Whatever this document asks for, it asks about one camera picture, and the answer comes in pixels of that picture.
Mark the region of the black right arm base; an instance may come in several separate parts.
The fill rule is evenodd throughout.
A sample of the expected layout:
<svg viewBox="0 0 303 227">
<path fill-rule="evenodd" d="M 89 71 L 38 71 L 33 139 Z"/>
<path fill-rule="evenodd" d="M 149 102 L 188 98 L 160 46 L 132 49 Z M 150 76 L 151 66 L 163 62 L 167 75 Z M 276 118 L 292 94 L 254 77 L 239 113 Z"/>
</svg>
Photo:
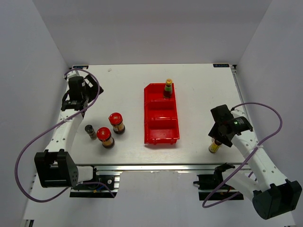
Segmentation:
<svg viewBox="0 0 303 227">
<path fill-rule="evenodd" d="M 217 187 L 217 183 L 214 181 L 214 175 L 204 174 L 197 175 L 197 180 L 193 181 L 193 185 L 198 188 L 198 196 L 200 201 L 204 201 L 208 194 Z M 224 185 L 217 192 L 212 195 L 209 199 L 210 201 L 221 201 L 230 196 L 234 197 L 231 200 L 240 201 L 244 200 L 244 197 L 241 193 L 235 190 L 233 187 Z"/>
</svg>

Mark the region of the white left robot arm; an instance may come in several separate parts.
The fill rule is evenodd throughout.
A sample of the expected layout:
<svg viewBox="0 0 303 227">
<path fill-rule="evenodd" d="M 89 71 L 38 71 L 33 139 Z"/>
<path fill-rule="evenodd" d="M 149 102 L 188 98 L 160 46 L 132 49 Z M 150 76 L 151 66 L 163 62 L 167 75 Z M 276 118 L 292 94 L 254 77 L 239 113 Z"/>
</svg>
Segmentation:
<svg viewBox="0 0 303 227">
<path fill-rule="evenodd" d="M 89 188 L 99 186 L 100 177 L 91 166 L 77 166 L 70 156 L 79 125 L 89 105 L 103 92 L 91 74 L 81 76 L 73 69 L 64 75 L 68 88 L 62 98 L 62 106 L 51 141 L 43 152 L 37 152 L 34 162 L 40 184 L 44 188 L 75 187 L 84 182 Z"/>
</svg>

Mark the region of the yellow-label brown sauce bottle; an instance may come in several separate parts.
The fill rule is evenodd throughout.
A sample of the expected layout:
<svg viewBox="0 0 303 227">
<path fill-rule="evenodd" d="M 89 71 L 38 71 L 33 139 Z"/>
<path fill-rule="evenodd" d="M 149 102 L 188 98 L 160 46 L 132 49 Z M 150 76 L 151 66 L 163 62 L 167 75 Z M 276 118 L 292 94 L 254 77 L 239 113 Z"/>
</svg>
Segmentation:
<svg viewBox="0 0 303 227">
<path fill-rule="evenodd" d="M 218 151 L 218 149 L 220 148 L 221 145 L 222 145 L 221 142 L 219 142 L 218 140 L 215 140 L 214 138 L 212 138 L 212 143 L 208 147 L 208 150 L 211 153 L 216 153 Z"/>
</svg>

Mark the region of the green-label red sauce bottle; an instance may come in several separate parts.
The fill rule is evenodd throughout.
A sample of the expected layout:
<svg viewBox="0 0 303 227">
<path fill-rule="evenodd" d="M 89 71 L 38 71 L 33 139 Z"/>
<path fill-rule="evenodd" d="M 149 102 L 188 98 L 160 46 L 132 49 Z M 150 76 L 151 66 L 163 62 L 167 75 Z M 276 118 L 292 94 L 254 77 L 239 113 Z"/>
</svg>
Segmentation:
<svg viewBox="0 0 303 227">
<path fill-rule="evenodd" d="M 172 79 L 166 79 L 165 87 L 163 90 L 163 97 L 164 98 L 171 98 L 172 96 Z"/>
</svg>

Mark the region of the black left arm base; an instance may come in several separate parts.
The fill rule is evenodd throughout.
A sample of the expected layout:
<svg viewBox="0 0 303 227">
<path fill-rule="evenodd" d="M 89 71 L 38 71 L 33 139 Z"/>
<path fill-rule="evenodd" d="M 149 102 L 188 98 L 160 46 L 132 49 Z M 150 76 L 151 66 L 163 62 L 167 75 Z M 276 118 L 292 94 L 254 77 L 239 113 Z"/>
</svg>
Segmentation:
<svg viewBox="0 0 303 227">
<path fill-rule="evenodd" d="M 94 166 L 92 179 L 72 188 L 70 198 L 114 198 L 119 189 L 121 173 L 110 166 Z"/>
</svg>

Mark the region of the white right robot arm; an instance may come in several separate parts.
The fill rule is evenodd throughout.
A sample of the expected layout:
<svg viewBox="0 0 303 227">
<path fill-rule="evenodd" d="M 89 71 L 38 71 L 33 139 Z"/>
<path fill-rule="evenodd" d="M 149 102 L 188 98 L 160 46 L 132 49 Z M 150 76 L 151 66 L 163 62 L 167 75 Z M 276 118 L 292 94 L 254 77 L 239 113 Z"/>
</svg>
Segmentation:
<svg viewBox="0 0 303 227">
<path fill-rule="evenodd" d="M 215 168 L 216 189 L 228 185 L 253 204 L 258 215 L 267 220 L 295 210 L 302 193 L 297 181 L 290 181 L 277 168 L 262 147 L 274 132 L 259 140 L 245 113 L 237 107 L 220 105 L 211 109 L 214 125 L 209 136 L 228 146 L 235 146 L 244 161 L 239 167 L 223 164 Z"/>
</svg>

